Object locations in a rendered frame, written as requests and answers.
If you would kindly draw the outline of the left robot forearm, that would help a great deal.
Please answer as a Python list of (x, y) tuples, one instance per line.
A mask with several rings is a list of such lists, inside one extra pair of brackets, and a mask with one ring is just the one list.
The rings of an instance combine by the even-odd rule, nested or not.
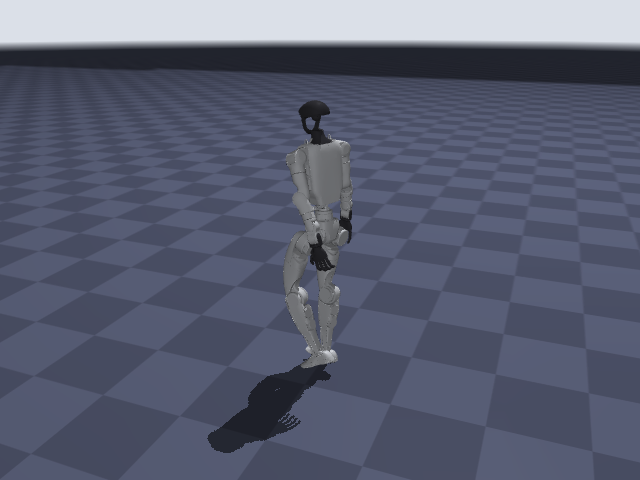
[(311, 206), (309, 200), (301, 192), (294, 194), (293, 202), (298, 208), (299, 214), (302, 216), (304, 221), (303, 223), (305, 224), (308, 242), (310, 244), (318, 244), (317, 233), (320, 234), (320, 225), (316, 221), (317, 219), (314, 214), (314, 207)]

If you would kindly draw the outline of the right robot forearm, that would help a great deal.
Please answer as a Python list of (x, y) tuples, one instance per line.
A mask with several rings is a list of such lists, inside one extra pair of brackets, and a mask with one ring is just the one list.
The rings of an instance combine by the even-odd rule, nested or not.
[(341, 217), (349, 218), (349, 212), (350, 210), (352, 210), (352, 206), (353, 206), (352, 194), (353, 194), (353, 187), (351, 182), (351, 186), (341, 190), (341, 195), (340, 195)]

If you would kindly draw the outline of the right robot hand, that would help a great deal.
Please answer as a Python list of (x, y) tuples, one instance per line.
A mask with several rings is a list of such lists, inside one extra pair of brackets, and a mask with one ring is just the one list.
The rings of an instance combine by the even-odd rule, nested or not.
[(352, 232), (351, 232), (352, 224), (350, 222), (351, 219), (352, 219), (352, 210), (350, 210), (349, 212), (349, 218), (341, 217), (341, 211), (340, 211), (339, 225), (343, 227), (345, 230), (349, 231), (349, 238), (348, 238), (347, 244), (350, 242), (352, 237)]

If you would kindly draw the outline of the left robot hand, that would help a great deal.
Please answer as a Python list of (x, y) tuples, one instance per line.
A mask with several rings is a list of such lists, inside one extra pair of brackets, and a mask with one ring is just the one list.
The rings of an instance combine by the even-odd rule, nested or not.
[[(335, 267), (335, 265), (332, 265), (328, 259), (327, 253), (325, 252), (325, 250), (321, 247), (321, 245), (323, 244), (322, 239), (321, 239), (321, 235), (319, 233), (317, 233), (317, 240), (318, 240), (318, 244), (310, 244), (310, 248), (313, 248), (311, 250), (311, 256), (310, 256), (310, 263), (312, 265), (316, 265), (317, 270), (319, 271), (327, 271), (327, 270), (331, 270), (332, 268)], [(326, 260), (326, 261), (325, 261)], [(327, 263), (326, 263), (327, 262)], [(323, 264), (322, 264), (323, 263)], [(327, 265), (328, 264), (328, 265)], [(320, 265), (320, 267), (319, 267)], [(324, 265), (324, 266), (323, 266)], [(329, 266), (329, 267), (328, 267)], [(326, 269), (325, 269), (325, 268)]]

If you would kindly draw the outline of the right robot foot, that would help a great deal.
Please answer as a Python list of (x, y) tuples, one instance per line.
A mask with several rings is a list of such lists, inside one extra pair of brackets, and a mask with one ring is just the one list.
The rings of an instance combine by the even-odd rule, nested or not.
[[(324, 346), (323, 346), (323, 347), (324, 347)], [(308, 346), (308, 347), (306, 347), (306, 349), (305, 349), (305, 350), (306, 350), (308, 353), (312, 354), (312, 351), (311, 351), (311, 349), (310, 349), (310, 347), (309, 347), (309, 346)], [(312, 349), (312, 350), (313, 350), (313, 349)], [(326, 349), (325, 349), (325, 350), (326, 350)], [(330, 349), (329, 349), (329, 347), (328, 347), (328, 351), (329, 351), (329, 352), (333, 355), (333, 357), (334, 357), (334, 360), (333, 360), (332, 362), (336, 362), (336, 361), (338, 361), (338, 357), (337, 357), (336, 352), (335, 352), (334, 350), (332, 350), (332, 349), (330, 350)], [(315, 351), (313, 350), (313, 352), (315, 352)]]

